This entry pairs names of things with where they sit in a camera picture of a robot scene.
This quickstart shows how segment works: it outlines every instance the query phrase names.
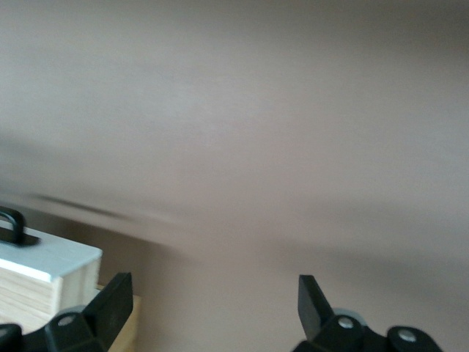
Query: white painted top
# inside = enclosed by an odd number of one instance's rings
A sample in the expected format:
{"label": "white painted top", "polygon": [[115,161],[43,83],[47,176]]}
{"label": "white painted top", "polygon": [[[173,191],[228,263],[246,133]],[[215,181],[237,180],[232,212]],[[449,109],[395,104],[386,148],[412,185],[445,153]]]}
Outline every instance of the white painted top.
{"label": "white painted top", "polygon": [[[11,225],[0,220],[0,227],[11,228]],[[40,243],[20,248],[0,242],[0,268],[52,282],[103,255],[99,248],[45,232],[25,227],[25,233],[40,238]]]}

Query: beige wall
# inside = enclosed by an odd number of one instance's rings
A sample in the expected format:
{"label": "beige wall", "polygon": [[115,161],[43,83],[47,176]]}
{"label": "beige wall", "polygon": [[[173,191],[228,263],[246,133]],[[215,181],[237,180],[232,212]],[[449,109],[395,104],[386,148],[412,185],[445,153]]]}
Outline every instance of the beige wall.
{"label": "beige wall", "polygon": [[290,351],[299,273],[467,348],[468,5],[66,2],[0,3],[0,199],[135,271],[142,351]]}

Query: plywood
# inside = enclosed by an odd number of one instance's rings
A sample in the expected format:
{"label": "plywood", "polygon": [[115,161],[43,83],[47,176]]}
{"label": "plywood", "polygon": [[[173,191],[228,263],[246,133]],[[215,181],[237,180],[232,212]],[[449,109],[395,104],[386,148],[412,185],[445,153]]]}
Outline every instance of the plywood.
{"label": "plywood", "polygon": [[[0,221],[0,227],[8,223]],[[29,333],[62,309],[92,299],[102,252],[44,232],[25,232],[39,237],[40,244],[0,243],[0,323],[17,323]]]}

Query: black handle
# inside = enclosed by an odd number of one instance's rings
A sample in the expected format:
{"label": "black handle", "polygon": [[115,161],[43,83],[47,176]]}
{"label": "black handle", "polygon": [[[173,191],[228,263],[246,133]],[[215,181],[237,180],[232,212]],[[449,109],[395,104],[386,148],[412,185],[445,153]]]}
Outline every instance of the black handle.
{"label": "black handle", "polygon": [[13,226],[13,239],[11,243],[22,244],[24,242],[24,226],[26,224],[23,214],[17,210],[0,206],[0,216],[7,218]]}

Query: screw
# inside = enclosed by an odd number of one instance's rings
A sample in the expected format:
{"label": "screw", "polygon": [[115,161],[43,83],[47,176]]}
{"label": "screw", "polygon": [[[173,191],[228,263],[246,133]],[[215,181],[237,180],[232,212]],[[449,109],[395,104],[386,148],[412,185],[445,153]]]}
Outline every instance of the screw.
{"label": "screw", "polygon": [[57,323],[58,326],[66,326],[70,323],[72,323],[75,320],[74,315],[67,315],[66,317],[63,317],[59,322]]}
{"label": "screw", "polygon": [[401,339],[403,339],[404,341],[407,341],[407,342],[415,342],[417,341],[417,336],[411,332],[410,330],[407,330],[407,329],[401,329],[397,332],[397,334],[399,335],[399,337]]}
{"label": "screw", "polygon": [[344,329],[351,329],[353,327],[353,322],[348,317],[339,318],[339,325]]}

